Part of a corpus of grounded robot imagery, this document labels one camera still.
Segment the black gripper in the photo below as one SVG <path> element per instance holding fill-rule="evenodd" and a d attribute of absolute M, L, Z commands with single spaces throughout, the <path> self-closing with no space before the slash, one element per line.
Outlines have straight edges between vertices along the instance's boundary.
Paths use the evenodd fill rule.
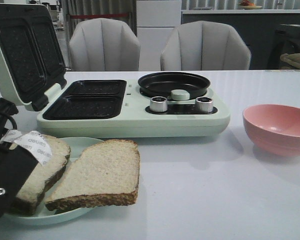
<path fill-rule="evenodd" d="M 30 131 L 23 134 L 17 131 L 17 123 L 12 116 L 18 112 L 13 102 L 0 97 L 0 218 L 34 168 L 38 164 L 46 165 L 52 157 L 51 148 L 41 133 Z M 7 121 L 13 129 L 9 132 Z"/>

